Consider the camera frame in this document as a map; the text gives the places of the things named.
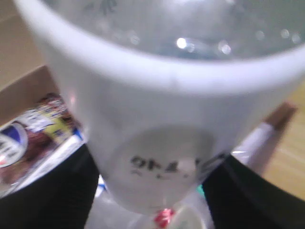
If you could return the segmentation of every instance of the cup rim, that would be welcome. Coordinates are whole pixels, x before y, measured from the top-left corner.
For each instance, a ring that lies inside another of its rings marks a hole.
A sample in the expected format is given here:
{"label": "cup rim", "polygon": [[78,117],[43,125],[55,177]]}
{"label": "cup rim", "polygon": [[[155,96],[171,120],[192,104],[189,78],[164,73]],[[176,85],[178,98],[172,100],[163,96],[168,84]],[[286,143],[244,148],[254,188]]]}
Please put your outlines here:
{"label": "cup rim", "polygon": [[305,44],[237,61],[168,58],[97,37],[68,22],[41,0],[14,1],[29,28],[44,44],[92,73],[133,87],[172,94],[246,94],[300,81],[305,73]]}

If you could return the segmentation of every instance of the water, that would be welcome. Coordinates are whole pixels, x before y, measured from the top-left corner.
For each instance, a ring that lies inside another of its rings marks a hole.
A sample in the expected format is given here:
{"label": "water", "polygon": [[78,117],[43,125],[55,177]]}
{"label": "water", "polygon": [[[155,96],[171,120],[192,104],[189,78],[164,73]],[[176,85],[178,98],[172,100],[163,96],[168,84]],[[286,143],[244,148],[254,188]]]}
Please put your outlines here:
{"label": "water", "polygon": [[305,38],[304,0],[43,1],[113,43],[178,58],[257,58]]}

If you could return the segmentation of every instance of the snack package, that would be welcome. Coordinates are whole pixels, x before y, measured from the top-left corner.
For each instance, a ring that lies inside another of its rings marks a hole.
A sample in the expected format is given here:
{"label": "snack package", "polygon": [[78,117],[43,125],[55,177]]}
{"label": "snack package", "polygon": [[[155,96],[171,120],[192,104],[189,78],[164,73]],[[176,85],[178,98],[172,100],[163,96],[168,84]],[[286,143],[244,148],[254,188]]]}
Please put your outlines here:
{"label": "snack package", "polygon": [[81,136],[64,101],[48,94],[0,129],[0,196],[71,136]]}

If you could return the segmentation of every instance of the wooden table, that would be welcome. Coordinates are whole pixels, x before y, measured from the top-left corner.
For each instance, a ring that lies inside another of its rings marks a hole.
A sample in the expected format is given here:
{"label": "wooden table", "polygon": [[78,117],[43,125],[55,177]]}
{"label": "wooden table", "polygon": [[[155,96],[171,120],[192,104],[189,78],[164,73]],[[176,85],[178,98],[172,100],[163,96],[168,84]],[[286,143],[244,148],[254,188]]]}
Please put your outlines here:
{"label": "wooden table", "polygon": [[269,160],[263,177],[305,200],[305,83],[289,101],[294,102],[298,110]]}

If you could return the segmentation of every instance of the white object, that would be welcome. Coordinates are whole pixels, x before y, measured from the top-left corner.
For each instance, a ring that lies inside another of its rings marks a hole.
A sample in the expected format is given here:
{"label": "white object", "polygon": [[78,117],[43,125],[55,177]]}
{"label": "white object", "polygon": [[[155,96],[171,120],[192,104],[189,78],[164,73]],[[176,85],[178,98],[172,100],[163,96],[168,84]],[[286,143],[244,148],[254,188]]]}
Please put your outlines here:
{"label": "white object", "polygon": [[39,0],[15,3],[83,125],[107,189],[140,213],[180,201],[305,71],[304,45],[245,61],[165,58],[103,40]]}
{"label": "white object", "polygon": [[275,130],[272,125],[261,123],[233,150],[232,155],[241,163],[247,165],[251,157],[265,145],[274,132]]}

